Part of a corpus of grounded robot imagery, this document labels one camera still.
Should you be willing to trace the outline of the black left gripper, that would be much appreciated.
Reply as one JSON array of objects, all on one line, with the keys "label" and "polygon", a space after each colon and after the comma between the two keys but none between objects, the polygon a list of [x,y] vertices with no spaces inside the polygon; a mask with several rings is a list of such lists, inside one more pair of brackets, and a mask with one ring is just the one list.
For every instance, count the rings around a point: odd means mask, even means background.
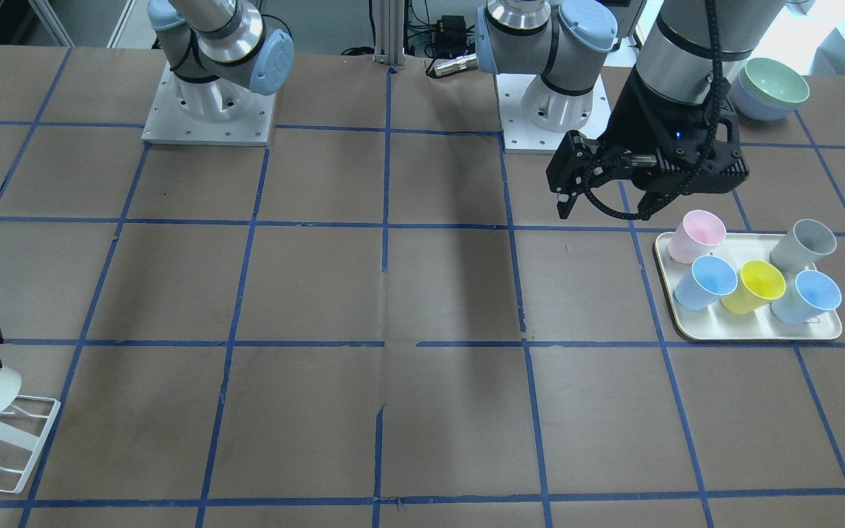
[{"label": "black left gripper", "polygon": [[[597,139],[588,139],[579,131],[567,131],[546,168],[549,189],[557,195],[557,214],[566,220],[578,198],[584,197],[602,213],[614,213],[594,193],[594,189],[614,180],[629,180],[640,189],[657,163],[654,126],[658,114],[701,109],[705,113],[706,133],[701,154],[709,152],[717,135],[719,116],[724,106],[724,78],[708,74],[709,93],[703,103],[679,103],[651,90],[637,70],[629,74],[612,110],[606,130]],[[638,213],[657,213],[666,208],[693,180],[702,159],[684,182],[669,194],[643,191]]]}]

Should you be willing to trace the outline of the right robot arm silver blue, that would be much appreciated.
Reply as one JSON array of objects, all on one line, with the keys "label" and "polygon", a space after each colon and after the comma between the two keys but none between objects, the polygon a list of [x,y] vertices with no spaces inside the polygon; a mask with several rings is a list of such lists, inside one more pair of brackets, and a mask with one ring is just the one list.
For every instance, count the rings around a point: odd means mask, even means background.
[{"label": "right robot arm silver blue", "polygon": [[271,97],[288,79],[291,34],[251,1],[150,1],[147,14],[183,94],[187,86],[213,90],[225,81],[242,95]]}]

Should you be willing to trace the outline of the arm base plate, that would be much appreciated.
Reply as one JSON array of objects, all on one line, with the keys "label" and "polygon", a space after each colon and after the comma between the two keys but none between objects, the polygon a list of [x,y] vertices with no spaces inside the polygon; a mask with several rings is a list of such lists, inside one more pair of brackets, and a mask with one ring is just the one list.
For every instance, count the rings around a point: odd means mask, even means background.
[{"label": "arm base plate", "polygon": [[165,146],[267,147],[276,101],[275,95],[251,93],[224,79],[188,83],[166,63],[142,140]]},{"label": "arm base plate", "polygon": [[611,106],[601,77],[578,97],[553,93],[536,75],[499,74],[495,81],[507,153],[550,154],[567,131],[596,139],[606,130]]}]

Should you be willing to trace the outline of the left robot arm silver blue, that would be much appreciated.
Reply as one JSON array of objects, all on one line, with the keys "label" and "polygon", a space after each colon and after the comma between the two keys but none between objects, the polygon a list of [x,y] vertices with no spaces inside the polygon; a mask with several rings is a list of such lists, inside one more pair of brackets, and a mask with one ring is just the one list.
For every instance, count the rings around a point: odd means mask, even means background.
[{"label": "left robot arm silver blue", "polygon": [[606,129],[590,139],[580,111],[619,43],[598,1],[489,1],[474,27],[478,67],[526,74],[526,110],[562,133],[546,181],[567,219],[584,197],[602,213],[647,220],[680,195],[727,194],[749,176],[728,94],[781,1],[665,1]]}]

